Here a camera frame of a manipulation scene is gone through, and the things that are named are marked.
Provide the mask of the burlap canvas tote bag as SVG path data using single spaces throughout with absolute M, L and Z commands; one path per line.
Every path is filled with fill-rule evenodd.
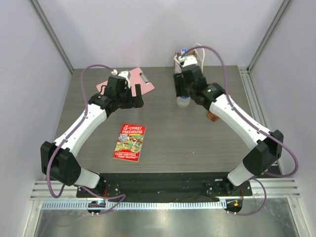
M 198 63 L 199 63 L 199 67 L 201 69 L 201 71 L 203 72 L 203 67 L 204 67 L 204 60 L 205 60 L 205 49 L 202 48 L 202 56 L 200 56 L 199 52 L 197 51 L 197 49 L 194 49 L 188 53 L 185 53 L 184 55 L 181 55 L 181 53 L 176 51 L 175 52 L 175 56 L 174 56 L 174 74 L 175 73 L 181 73 L 182 72 L 182 69 L 181 66 L 180 66 L 180 63 L 178 61 L 178 57 L 180 56 L 188 56 L 188 55 L 194 55 L 197 60 L 198 60 Z

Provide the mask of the small water bottle blue cap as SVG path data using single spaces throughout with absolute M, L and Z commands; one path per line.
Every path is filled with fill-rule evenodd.
M 180 108 L 186 108 L 190 104 L 190 97 L 189 96 L 178 96 L 176 99 L 176 102 Z

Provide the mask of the Pocari Sweat plastic bottle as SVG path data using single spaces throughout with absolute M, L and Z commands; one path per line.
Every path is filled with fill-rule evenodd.
M 182 48 L 180 53 L 181 53 L 181 55 L 184 55 L 186 52 L 187 52 L 187 49 L 186 48 Z

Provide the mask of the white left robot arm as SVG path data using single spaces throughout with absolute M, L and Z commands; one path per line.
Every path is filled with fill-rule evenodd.
M 118 109 L 141 108 L 144 102 L 140 84 L 129 85 L 122 74 L 110 76 L 102 92 L 94 94 L 80 117 L 53 142 L 45 141 L 40 148 L 41 169 L 48 180 L 65 186 L 98 189 L 102 177 L 84 169 L 76 157 L 92 132 Z

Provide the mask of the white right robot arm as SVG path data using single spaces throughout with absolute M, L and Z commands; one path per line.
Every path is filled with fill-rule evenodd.
M 245 181 L 259 176 L 281 156 L 283 134 L 271 132 L 257 123 L 229 97 L 217 83 L 207 83 L 198 65 L 177 67 L 173 75 L 177 97 L 189 97 L 223 120 L 250 149 L 242 162 L 223 179 L 231 194 Z

